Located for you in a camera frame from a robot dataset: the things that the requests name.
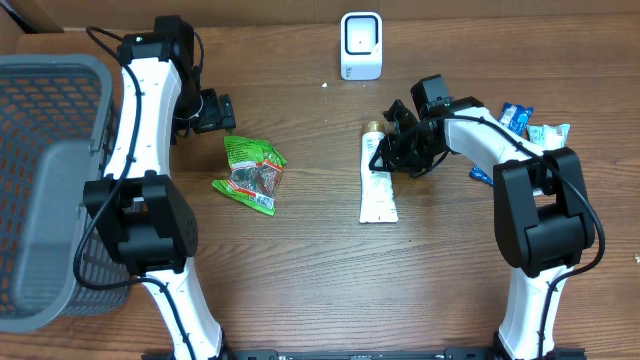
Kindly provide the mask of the mint tissue wipes pack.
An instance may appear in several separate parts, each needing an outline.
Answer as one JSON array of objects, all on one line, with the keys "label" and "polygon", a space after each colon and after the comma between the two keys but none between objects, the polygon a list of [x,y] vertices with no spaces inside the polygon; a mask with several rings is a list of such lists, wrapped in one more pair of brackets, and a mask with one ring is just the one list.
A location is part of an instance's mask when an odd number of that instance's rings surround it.
[{"label": "mint tissue wipes pack", "polygon": [[566,146],[571,126],[569,124],[527,125],[526,128],[530,142],[545,150],[555,150]]}]

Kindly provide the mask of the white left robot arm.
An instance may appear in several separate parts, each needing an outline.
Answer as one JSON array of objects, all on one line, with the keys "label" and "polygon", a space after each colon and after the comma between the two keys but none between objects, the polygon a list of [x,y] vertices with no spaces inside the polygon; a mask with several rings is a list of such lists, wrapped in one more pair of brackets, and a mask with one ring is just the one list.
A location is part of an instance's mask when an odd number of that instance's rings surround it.
[{"label": "white left robot arm", "polygon": [[231,98],[202,88],[203,42],[178,15],[158,16],[152,31],[118,42],[108,52],[123,80],[117,138],[102,177],[84,185],[91,221],[80,244],[99,235],[110,259],[127,274],[106,284],[86,279],[81,247],[74,276],[95,291],[143,285],[174,343],[169,358],[232,359],[197,277],[197,220],[170,171],[170,148],[178,136],[235,129]]}]

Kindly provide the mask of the green snack bag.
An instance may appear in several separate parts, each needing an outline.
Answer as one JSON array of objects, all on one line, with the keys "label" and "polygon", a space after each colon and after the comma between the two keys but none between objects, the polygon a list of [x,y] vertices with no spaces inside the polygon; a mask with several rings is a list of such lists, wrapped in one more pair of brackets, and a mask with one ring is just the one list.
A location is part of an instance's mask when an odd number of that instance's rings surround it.
[{"label": "green snack bag", "polygon": [[269,141],[225,136],[230,176],[212,186],[222,194],[263,214],[275,214],[275,195],[287,160]]}]

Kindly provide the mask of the white cream tube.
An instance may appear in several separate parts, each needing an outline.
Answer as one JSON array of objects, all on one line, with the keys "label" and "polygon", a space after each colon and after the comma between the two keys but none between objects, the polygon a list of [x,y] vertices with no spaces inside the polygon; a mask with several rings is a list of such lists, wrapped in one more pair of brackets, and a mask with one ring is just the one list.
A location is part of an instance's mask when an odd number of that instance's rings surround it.
[{"label": "white cream tube", "polygon": [[385,137],[384,123],[367,121],[361,136],[361,206],[359,222],[397,223],[392,178],[389,172],[374,171],[369,167],[380,141]]}]

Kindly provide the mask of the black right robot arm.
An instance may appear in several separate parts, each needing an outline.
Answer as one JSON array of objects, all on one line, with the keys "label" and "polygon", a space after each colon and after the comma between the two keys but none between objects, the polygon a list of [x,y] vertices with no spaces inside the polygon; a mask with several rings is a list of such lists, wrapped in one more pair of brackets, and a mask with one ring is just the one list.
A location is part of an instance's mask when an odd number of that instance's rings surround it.
[{"label": "black right robot arm", "polygon": [[384,111],[394,129],[366,165],[420,177],[459,154],[490,174],[495,239],[511,275],[505,315],[485,357],[585,358],[585,350],[559,348],[553,339],[566,281],[593,269],[605,249],[578,155],[523,139],[478,99],[451,97],[440,75],[419,80],[411,97],[414,111],[401,100]]}]

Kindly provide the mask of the blue snack wrapper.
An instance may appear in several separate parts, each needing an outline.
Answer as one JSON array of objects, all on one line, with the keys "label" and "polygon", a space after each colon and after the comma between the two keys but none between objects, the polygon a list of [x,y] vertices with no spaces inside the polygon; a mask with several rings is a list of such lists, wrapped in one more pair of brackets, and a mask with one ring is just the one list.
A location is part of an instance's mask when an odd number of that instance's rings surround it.
[{"label": "blue snack wrapper", "polygon": [[[505,102],[502,107],[499,122],[516,135],[522,136],[533,113],[533,107],[525,107],[521,104]],[[474,165],[470,170],[469,176],[471,179],[479,180],[489,186],[493,186],[492,178],[477,165]]]}]

